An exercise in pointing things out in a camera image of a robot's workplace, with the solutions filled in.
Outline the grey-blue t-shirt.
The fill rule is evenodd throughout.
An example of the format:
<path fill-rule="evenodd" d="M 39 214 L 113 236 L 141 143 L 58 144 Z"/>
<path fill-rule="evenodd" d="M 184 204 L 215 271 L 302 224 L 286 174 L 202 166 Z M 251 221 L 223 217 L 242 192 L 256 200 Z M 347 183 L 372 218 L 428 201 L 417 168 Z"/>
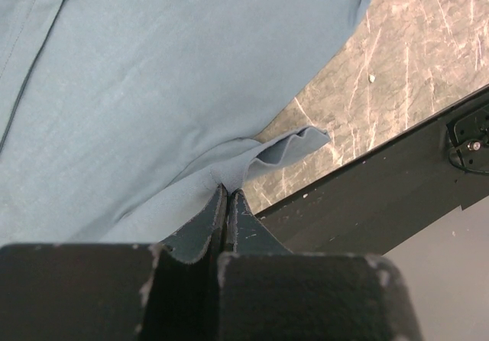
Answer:
<path fill-rule="evenodd" d="M 1 242 L 157 242 L 219 185 L 320 149 L 256 139 L 371 0 L 1 0 Z"/>

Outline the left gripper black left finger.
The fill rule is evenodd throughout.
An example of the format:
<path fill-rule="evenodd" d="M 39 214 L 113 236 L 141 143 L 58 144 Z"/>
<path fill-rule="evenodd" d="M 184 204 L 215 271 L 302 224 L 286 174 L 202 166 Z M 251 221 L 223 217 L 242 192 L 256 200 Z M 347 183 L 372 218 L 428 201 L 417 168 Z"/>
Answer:
<path fill-rule="evenodd" d="M 226 219 L 218 187 L 154 244 L 11 244 L 1 250 L 3 340 L 208 340 Z"/>

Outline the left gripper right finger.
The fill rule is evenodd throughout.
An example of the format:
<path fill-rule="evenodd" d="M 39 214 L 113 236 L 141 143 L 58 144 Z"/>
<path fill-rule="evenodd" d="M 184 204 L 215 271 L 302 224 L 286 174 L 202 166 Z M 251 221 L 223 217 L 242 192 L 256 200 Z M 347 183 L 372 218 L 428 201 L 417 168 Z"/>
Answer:
<path fill-rule="evenodd" d="M 220 340 L 420 340 L 399 269 L 383 256 L 292 253 L 229 200 L 217 267 Z"/>

